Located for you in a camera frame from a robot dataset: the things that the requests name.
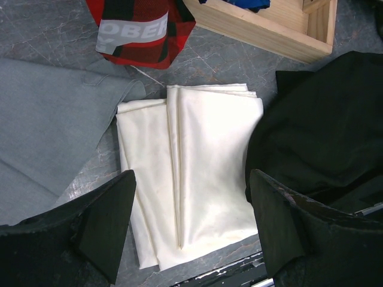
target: gray fabric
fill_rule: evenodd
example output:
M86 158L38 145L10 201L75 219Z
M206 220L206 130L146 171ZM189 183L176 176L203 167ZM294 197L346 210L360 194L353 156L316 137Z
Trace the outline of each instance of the gray fabric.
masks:
M117 105L145 97L138 81L9 59L0 59L0 87L0 224L51 208Z

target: wooden tray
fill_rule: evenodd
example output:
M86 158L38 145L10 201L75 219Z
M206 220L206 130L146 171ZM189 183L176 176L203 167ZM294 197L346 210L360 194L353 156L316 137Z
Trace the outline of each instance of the wooden tray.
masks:
M300 62L312 63L333 49L338 0L271 0L257 14L222 0L184 2L198 26Z

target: blue cloth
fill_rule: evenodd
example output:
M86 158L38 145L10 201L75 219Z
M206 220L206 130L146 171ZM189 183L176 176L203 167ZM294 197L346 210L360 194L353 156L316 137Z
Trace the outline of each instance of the blue cloth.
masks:
M270 7L270 0L223 0L227 3L233 4L243 9L251 9L253 12L258 12L260 9L266 9ZM207 0L199 0L201 4L207 2Z

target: red plaid fabric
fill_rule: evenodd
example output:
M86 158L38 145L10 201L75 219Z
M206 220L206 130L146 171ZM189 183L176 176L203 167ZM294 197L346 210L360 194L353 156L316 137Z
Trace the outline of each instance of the red plaid fabric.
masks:
M166 69L196 22L183 0L87 0L96 50L116 64Z

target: folded white cloth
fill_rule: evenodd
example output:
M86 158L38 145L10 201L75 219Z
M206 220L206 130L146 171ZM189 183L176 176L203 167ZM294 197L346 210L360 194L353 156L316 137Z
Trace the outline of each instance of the folded white cloth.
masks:
M244 85L173 86L167 104L119 105L121 168L137 180L131 224L140 268L164 270L257 233L244 157L262 113Z

